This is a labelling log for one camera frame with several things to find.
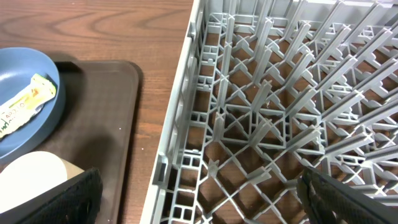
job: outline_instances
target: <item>blue bowl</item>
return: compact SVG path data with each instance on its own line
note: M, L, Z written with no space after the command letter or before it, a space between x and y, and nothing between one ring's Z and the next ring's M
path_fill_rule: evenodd
M47 55L23 47L0 49L0 105L29 85L35 73L50 80L57 94L28 123L0 139L0 164L22 156L44 141L56 127L65 106L65 87Z

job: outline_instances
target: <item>beige cylinder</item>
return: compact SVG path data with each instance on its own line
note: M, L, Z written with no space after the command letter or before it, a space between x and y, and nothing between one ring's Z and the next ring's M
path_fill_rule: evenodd
M12 209L82 173L49 152L31 152L10 163L0 174L0 213Z

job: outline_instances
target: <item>dish rack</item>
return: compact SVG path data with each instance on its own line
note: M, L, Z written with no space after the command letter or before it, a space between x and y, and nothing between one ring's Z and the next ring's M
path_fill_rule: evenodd
M305 223L305 166L398 206L394 3L194 0L141 223Z

